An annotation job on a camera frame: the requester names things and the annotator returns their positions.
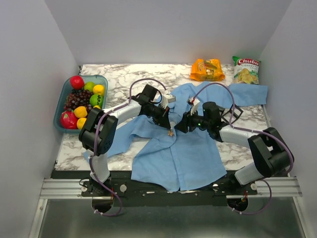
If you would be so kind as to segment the light blue button shirt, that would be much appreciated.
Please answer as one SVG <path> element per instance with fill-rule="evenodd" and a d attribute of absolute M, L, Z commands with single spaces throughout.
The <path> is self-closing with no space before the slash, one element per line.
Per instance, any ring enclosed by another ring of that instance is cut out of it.
<path fill-rule="evenodd" d="M 189 98 L 198 95 L 202 102 L 215 102 L 225 109 L 232 103 L 237 106 L 256 106 L 266 103 L 268 87 L 255 84 L 230 84 L 228 89 L 203 82 L 198 86 L 186 83 L 171 93 L 176 102 L 170 105 L 169 119 L 178 123 L 189 111 Z M 138 116 L 116 130 L 109 157 L 125 153 L 134 137 L 149 139 L 144 148 L 134 157 L 132 180 L 155 183 L 166 190 L 197 189 L 220 179 L 227 174 L 221 161 L 216 142 L 206 131 L 174 131 L 168 136 L 167 130 L 155 125 L 146 116 Z"/>

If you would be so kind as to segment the black brooch box red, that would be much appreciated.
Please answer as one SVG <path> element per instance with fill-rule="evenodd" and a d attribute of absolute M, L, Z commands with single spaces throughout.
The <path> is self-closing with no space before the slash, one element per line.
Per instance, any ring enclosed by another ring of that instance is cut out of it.
<path fill-rule="evenodd" d="M 218 106 L 218 108 L 220 111 L 221 120 L 227 124 L 229 124 L 229 122 L 234 124 L 244 112 L 239 106 L 235 106 L 234 110 L 232 110 L 232 107 L 230 109 L 225 109 Z"/>

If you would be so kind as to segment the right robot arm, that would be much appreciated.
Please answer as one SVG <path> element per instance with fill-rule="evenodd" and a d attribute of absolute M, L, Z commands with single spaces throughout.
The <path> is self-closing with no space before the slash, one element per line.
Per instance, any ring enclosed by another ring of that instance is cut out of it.
<path fill-rule="evenodd" d="M 224 108 L 214 102 L 203 103 L 203 115 L 197 112 L 198 105 L 183 114 L 176 129 L 188 133 L 196 128 L 205 130 L 218 141 L 233 143 L 250 149 L 253 162 L 229 176 L 228 189 L 233 194 L 245 190 L 246 185 L 259 179 L 270 178 L 286 168 L 291 168 L 294 157 L 278 131 L 269 127 L 263 131 L 239 129 L 225 119 Z"/>

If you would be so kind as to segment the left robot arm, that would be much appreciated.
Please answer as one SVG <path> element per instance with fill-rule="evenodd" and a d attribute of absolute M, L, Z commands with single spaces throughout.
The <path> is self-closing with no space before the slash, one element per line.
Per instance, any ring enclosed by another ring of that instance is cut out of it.
<path fill-rule="evenodd" d="M 176 101 L 175 96 L 163 94 L 157 88 L 147 84 L 136 96 L 130 95 L 122 104 L 110 109 L 92 109 L 83 128 L 79 140 L 88 153 L 90 176 L 95 182 L 93 191 L 99 196 L 109 192 L 107 179 L 110 172 L 107 166 L 107 152 L 111 148 L 116 128 L 128 119 L 147 116 L 155 125 L 171 129 L 168 104 Z"/>

